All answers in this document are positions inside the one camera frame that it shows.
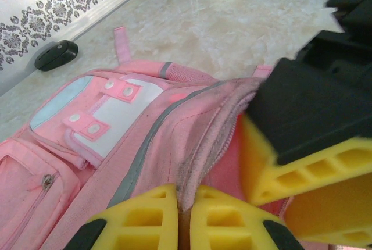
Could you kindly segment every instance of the reflective stripe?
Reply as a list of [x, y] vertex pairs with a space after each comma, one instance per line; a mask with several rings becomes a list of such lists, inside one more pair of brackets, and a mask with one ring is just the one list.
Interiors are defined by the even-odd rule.
[[160, 78], [163, 78], [165, 80], [167, 80], [167, 70], [169, 68], [169, 66], [172, 64], [172, 62], [167, 62], [164, 64], [164, 66], [162, 67], [162, 69], [160, 70]]
[[208, 91], [212, 88], [218, 87], [222, 84], [224, 84], [224, 81], [219, 81], [211, 86], [208, 86], [204, 89], [194, 91], [193, 93], [189, 94], [189, 96], [185, 97], [184, 99], [177, 101], [173, 104], [171, 104], [168, 108], [164, 110], [164, 112], [155, 120], [154, 124], [152, 125], [151, 129], [149, 130], [149, 133], [145, 137], [143, 143], [139, 147], [139, 150], [137, 151], [134, 160], [129, 168], [129, 171], [127, 175], [124, 177], [124, 179], [121, 181], [119, 187], [117, 188], [114, 196], [110, 200], [108, 204], [108, 208], [117, 205], [118, 203], [121, 203], [127, 199], [130, 198], [130, 195], [132, 194], [134, 187], [137, 183], [137, 180], [141, 174], [142, 167], [145, 162], [145, 157], [147, 150], [149, 148], [149, 145], [154, 138], [155, 134], [158, 132], [158, 129], [163, 124], [165, 118], [178, 106], [180, 106], [182, 103], [192, 99], [193, 97], [199, 95], [200, 93], [203, 93], [205, 91]]

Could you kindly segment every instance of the pink strap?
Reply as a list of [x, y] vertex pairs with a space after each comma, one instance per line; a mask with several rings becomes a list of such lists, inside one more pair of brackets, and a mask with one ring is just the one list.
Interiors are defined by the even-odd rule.
[[115, 50], [119, 65], [132, 59], [129, 49], [129, 41], [124, 26], [114, 29]]
[[252, 77], [267, 78], [271, 74], [272, 71], [273, 71], [273, 67], [271, 66], [258, 65]]

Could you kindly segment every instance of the light blue patch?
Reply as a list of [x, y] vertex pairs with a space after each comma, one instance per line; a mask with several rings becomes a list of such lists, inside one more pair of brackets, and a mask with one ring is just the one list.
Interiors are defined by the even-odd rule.
[[47, 122], [68, 105], [76, 96], [82, 93], [93, 76], [85, 76], [66, 86], [56, 97], [40, 109], [32, 118], [30, 126], [32, 130]]

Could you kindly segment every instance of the zipper pull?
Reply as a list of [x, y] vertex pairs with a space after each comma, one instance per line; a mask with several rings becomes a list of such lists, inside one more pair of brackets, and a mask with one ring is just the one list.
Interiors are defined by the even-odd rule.
[[44, 191], [48, 191], [50, 189], [50, 187], [52, 186], [54, 182], [54, 178], [55, 176], [51, 174], [46, 174], [45, 176], [42, 177], [41, 187]]

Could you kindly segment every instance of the pink backpack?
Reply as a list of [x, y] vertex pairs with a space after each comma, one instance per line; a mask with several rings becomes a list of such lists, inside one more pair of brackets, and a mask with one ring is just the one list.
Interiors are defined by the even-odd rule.
[[124, 28], [115, 40], [119, 67], [65, 84], [0, 144], [1, 250], [62, 249], [92, 215], [165, 183], [184, 213], [200, 183], [244, 199], [235, 126], [261, 79], [132, 61]]

